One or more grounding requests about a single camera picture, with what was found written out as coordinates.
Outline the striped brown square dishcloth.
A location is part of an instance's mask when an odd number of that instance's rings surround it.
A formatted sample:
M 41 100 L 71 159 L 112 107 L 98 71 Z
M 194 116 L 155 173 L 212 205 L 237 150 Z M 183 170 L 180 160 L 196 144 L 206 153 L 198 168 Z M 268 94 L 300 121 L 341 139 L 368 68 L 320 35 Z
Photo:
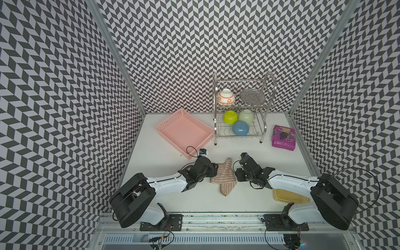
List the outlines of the striped brown square dishcloth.
M 218 184 L 220 193 L 224 196 L 228 196 L 237 184 L 232 166 L 233 161 L 228 158 L 224 163 L 218 164 L 217 175 L 210 178 L 210 183 Z

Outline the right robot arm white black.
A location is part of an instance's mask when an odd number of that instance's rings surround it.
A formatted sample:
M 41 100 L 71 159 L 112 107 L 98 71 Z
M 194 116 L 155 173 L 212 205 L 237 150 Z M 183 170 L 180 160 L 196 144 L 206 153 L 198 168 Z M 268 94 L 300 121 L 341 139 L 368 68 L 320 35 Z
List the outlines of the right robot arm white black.
M 241 154 L 239 164 L 240 168 L 235 171 L 239 182 L 285 190 L 310 199 L 308 203 L 290 202 L 284 207 L 281 212 L 283 228 L 314 222 L 325 222 L 340 230 L 350 227 L 359 202 L 334 176 L 302 177 L 272 167 L 262 168 L 248 153 Z

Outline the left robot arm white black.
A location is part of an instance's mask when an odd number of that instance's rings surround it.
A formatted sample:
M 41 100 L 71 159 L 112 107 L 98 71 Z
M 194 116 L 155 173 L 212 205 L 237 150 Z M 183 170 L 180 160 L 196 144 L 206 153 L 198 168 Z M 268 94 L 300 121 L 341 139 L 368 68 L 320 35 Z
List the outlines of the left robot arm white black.
M 147 178 L 143 173 L 135 174 L 111 196 L 112 218 L 122 228 L 140 222 L 156 229 L 167 229 L 170 214 L 161 203 L 154 204 L 154 198 L 189 191 L 205 178 L 217 176 L 217 173 L 216 163 L 199 156 L 195 162 L 185 165 L 171 176 Z

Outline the pink plastic basket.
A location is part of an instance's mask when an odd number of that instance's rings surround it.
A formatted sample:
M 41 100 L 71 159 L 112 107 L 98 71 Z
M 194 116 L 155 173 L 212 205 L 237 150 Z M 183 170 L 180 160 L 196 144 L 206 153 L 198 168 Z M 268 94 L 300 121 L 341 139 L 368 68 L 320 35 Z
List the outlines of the pink plastic basket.
M 156 126 L 161 137 L 182 156 L 191 159 L 214 138 L 214 129 L 180 108 Z

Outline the purple snack packet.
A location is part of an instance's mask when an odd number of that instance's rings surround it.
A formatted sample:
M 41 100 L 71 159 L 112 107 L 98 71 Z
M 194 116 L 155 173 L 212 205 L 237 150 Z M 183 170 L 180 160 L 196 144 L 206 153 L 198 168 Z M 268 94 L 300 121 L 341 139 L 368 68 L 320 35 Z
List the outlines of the purple snack packet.
M 271 141 L 275 148 L 294 151 L 296 148 L 295 129 L 275 125 Z

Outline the blue bowl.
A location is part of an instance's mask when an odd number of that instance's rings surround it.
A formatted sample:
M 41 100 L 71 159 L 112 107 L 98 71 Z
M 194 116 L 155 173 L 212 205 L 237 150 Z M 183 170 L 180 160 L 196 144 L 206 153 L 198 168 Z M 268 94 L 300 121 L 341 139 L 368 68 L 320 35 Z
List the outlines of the blue bowl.
M 249 133 L 249 129 L 249 125 L 240 120 L 232 125 L 232 132 L 237 136 L 246 136 Z

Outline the lime green bowl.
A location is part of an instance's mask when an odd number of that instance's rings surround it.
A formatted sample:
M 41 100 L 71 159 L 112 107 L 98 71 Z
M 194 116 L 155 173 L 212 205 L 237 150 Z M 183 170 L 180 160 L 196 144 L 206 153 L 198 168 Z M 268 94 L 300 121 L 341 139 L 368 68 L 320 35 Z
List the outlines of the lime green bowl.
M 223 122 L 228 125 L 233 125 L 239 120 L 238 114 L 233 110 L 228 110 L 223 115 Z

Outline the pale green bowl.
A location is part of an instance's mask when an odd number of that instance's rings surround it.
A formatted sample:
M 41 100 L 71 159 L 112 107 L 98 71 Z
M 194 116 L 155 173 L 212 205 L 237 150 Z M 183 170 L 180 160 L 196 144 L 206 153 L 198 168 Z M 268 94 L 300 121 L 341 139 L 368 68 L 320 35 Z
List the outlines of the pale green bowl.
M 248 125 L 253 123 L 254 118 L 255 118 L 254 113 L 249 109 L 244 109 L 244 110 L 240 111 L 240 113 L 238 115 L 239 121 L 243 121 L 243 122 L 247 123 Z

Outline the metal two-tier dish rack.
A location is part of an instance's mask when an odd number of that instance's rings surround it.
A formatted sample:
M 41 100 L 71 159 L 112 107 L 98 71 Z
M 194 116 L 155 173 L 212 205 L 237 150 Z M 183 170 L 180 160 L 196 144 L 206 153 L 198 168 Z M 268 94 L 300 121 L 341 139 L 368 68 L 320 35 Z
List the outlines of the metal two-tier dish rack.
M 214 122 L 214 145 L 218 144 L 219 139 L 237 138 L 232 132 L 232 125 L 223 122 L 223 115 L 228 110 L 233 110 L 237 114 L 244 109 L 249 109 L 254 113 L 255 120 L 249 125 L 249 133 L 245 138 L 255 137 L 259 143 L 265 141 L 267 133 L 267 116 L 271 109 L 275 107 L 275 99 L 278 92 L 278 82 L 272 72 L 267 72 L 262 79 L 219 79 L 217 74 L 213 74 L 213 122 Z M 230 89 L 236 97 L 233 105 L 225 106 L 218 104 L 218 93 L 224 89 Z M 262 105 L 248 105 L 240 99 L 240 92 L 243 89 L 262 90 L 266 101 Z

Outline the white orange patterned bowl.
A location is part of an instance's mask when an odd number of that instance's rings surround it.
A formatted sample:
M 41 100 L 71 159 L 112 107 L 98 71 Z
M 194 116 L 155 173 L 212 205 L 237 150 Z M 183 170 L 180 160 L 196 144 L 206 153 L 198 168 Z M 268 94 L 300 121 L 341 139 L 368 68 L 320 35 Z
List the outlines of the white orange patterned bowl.
M 218 104 L 230 106 L 236 101 L 235 94 L 230 89 L 222 89 L 217 96 Z

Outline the grey speckled plate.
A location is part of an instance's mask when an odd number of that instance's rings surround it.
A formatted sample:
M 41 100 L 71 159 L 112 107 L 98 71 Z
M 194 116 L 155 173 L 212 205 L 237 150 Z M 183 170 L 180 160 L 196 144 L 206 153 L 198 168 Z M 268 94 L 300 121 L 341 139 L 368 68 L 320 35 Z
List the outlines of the grey speckled plate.
M 266 101 L 262 90 L 257 89 L 243 89 L 240 92 L 240 99 L 248 105 L 262 105 Z

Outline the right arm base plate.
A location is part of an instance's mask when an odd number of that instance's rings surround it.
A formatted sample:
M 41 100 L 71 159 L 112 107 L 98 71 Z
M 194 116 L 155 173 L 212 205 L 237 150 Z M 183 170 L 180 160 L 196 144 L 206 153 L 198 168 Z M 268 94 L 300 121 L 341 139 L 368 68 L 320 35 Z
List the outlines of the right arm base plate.
M 309 231 L 307 223 L 296 224 L 288 216 L 280 214 L 264 214 L 261 221 L 265 224 L 267 231 Z

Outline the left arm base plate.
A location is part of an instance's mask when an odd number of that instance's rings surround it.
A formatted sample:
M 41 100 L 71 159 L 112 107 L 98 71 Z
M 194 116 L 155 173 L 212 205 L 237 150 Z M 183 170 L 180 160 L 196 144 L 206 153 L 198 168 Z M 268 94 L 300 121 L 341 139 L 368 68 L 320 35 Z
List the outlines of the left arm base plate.
M 150 223 L 140 223 L 140 231 L 181 231 L 183 224 L 183 214 L 171 214 L 162 219 L 157 225 Z

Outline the aluminium front rail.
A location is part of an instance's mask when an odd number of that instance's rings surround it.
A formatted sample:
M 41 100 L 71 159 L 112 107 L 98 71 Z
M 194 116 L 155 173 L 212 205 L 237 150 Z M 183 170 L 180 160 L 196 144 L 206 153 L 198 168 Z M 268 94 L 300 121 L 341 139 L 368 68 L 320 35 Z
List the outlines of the aluminium front rail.
M 260 213 L 184 213 L 182 230 L 180 233 L 225 233 L 240 232 L 253 233 L 264 232 L 265 224 L 261 221 L 266 212 Z M 122 228 L 119 222 L 114 221 L 112 214 L 103 214 L 99 219 L 98 232 L 109 230 L 111 232 L 138 232 L 140 223 L 135 223 L 127 228 Z

